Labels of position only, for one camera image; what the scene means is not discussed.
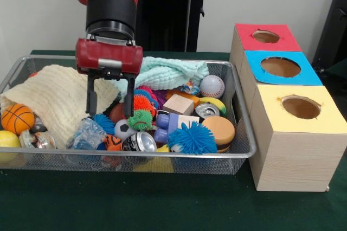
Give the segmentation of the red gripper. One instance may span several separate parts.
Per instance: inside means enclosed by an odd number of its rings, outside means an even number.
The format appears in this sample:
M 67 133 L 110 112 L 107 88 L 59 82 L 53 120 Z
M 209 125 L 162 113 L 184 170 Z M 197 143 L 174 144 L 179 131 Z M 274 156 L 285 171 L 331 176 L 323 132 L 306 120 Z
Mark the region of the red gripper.
M 90 71 L 114 70 L 116 74 L 138 75 L 143 60 L 143 49 L 140 46 L 123 44 L 108 44 L 80 38 L 75 48 L 76 67 L 79 73 L 88 74 Z M 97 94 L 94 90 L 92 75 L 87 77 L 86 113 L 97 113 Z M 128 78 L 127 93 L 124 97 L 123 112 L 128 119 L 134 113 L 135 78 Z

